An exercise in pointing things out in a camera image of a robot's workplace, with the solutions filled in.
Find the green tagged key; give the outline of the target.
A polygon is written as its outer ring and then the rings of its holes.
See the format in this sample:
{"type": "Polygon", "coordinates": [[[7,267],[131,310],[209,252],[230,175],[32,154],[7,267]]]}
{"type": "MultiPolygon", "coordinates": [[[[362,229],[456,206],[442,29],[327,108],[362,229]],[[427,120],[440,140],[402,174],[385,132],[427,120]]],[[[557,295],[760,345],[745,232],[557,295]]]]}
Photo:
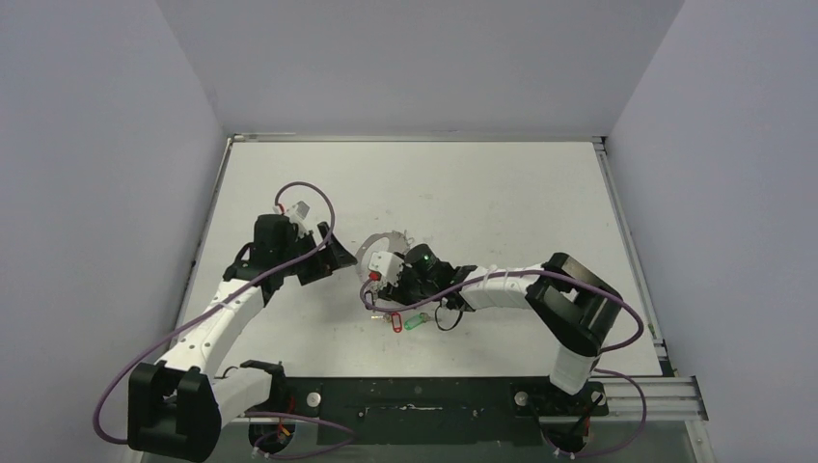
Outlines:
{"type": "Polygon", "coordinates": [[[429,313],[417,313],[404,321],[403,328],[407,331],[411,331],[431,320],[432,316],[429,313]]]}

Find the red tagged key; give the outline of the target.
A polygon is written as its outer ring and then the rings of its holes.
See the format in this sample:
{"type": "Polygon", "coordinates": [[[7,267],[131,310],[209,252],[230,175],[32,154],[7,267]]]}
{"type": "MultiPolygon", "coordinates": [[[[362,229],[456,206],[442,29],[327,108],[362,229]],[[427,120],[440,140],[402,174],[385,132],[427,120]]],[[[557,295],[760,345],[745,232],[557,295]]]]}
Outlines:
{"type": "Polygon", "coordinates": [[[389,315],[390,325],[394,333],[399,334],[404,330],[403,319],[400,312],[389,315]]]}

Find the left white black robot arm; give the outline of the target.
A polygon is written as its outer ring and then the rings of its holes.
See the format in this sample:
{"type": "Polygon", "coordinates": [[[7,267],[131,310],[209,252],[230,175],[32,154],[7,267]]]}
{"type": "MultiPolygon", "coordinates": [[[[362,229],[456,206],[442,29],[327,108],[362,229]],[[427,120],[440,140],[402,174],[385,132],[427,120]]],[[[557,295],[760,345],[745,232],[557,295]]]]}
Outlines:
{"type": "Polygon", "coordinates": [[[326,222],[310,231],[298,212],[259,216],[252,241],[225,270],[203,320],[155,363],[130,372],[127,445],[203,462],[233,419],[255,407],[267,416],[288,411],[294,400],[283,366],[245,361],[223,379],[218,369],[285,278],[305,286],[356,263],[326,222]]]}

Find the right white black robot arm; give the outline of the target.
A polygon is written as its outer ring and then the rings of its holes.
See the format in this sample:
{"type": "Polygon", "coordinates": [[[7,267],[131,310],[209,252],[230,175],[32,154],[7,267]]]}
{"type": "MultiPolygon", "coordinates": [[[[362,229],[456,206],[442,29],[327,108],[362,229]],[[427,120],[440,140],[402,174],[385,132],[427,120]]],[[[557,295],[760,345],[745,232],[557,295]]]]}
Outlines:
{"type": "Polygon", "coordinates": [[[559,344],[545,399],[560,414],[583,402],[583,387],[622,309],[612,287],[565,253],[540,265],[498,268],[453,266],[425,244],[405,254],[379,251],[368,261],[368,288],[402,307],[439,303],[461,313],[535,313],[559,344]]]}

